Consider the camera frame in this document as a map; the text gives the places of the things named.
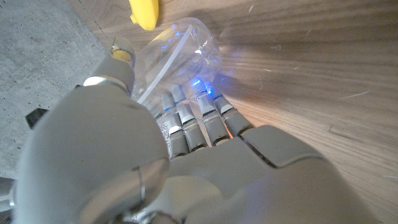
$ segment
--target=yellow object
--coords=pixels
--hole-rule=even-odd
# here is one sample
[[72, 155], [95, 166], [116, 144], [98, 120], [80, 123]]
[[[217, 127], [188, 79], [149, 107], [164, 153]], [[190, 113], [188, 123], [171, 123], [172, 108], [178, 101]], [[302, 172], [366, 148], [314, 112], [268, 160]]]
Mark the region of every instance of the yellow object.
[[131, 20], [144, 30], [153, 30], [159, 15], [158, 0], [129, 0], [132, 14]]

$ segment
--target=wooden floor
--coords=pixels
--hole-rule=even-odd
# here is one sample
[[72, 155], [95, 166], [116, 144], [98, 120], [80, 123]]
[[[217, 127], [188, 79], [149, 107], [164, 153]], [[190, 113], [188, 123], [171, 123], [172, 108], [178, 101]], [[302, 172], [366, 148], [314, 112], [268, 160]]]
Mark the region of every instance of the wooden floor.
[[136, 52], [183, 17], [223, 56], [214, 85], [256, 126], [271, 124], [331, 160], [384, 223], [398, 223], [398, 2], [159, 0], [157, 28], [127, 0], [69, 0], [103, 45]]

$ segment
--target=clear plastic bottle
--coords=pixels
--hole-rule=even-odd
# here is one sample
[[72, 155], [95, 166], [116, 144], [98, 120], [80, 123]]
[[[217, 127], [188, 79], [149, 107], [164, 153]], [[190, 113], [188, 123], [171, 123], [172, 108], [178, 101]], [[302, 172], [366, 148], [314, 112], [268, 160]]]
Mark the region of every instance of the clear plastic bottle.
[[162, 107], [161, 96], [170, 91], [173, 84], [180, 85], [189, 100], [213, 81], [221, 61], [213, 36], [196, 18], [173, 23], [136, 57], [136, 81], [131, 97], [155, 118], [168, 113]]

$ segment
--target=blue led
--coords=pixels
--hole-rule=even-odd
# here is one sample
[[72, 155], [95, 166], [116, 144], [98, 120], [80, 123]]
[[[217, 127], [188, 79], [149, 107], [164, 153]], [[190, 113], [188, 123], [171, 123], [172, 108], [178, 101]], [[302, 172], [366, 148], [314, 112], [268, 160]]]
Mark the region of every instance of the blue led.
[[200, 80], [194, 82], [194, 83], [192, 84], [192, 86], [195, 86], [195, 85], [197, 85], [197, 84], [199, 84], [199, 83], [200, 83]]

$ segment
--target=robotic hand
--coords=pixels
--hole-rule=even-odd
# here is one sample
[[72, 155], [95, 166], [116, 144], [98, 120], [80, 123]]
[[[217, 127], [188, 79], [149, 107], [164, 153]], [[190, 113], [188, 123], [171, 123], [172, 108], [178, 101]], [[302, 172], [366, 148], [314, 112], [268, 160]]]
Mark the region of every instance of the robotic hand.
[[218, 91], [196, 95], [206, 140], [180, 86], [158, 124], [128, 97], [134, 54], [118, 39], [84, 87], [29, 138], [17, 223], [377, 223], [308, 144], [254, 128]]

